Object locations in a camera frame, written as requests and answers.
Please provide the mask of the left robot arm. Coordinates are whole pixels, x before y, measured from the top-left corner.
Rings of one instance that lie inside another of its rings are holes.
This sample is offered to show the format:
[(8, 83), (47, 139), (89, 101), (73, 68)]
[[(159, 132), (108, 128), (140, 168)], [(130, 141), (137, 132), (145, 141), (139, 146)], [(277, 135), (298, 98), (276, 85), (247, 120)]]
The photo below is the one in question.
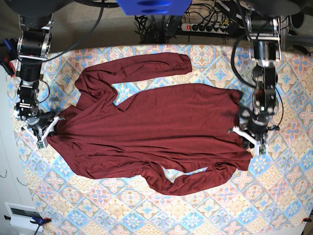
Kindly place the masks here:
[[(239, 1), (236, 1), (236, 5), (242, 18), (244, 33), (234, 43), (231, 68), (241, 83), (253, 89), (252, 109), (241, 108), (239, 117), (246, 122), (243, 133), (254, 138), (256, 142), (263, 143), (268, 131), (279, 130), (278, 124), (269, 126), (269, 121), (278, 108), (276, 98), (278, 75), (274, 62), (281, 60), (280, 19), (244, 10)], [(242, 78), (234, 61), (236, 49), (243, 39), (248, 39), (253, 44), (250, 58), (256, 65), (251, 72), (251, 83)]]

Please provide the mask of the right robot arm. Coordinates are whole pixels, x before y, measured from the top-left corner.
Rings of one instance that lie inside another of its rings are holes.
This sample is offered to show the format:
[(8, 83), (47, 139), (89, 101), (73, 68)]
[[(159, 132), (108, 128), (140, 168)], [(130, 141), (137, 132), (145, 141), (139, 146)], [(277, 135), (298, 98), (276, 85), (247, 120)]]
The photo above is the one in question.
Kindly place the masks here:
[(17, 44), (17, 59), (20, 70), (16, 72), (20, 78), (18, 86), (19, 102), (15, 105), (17, 118), (25, 121), (40, 140), (47, 127), (52, 123), (54, 112), (44, 113), (37, 99), (39, 83), (43, 79), (42, 64), (47, 61), (51, 46), (51, 29), (54, 14), (44, 17), (19, 16), (22, 31)]

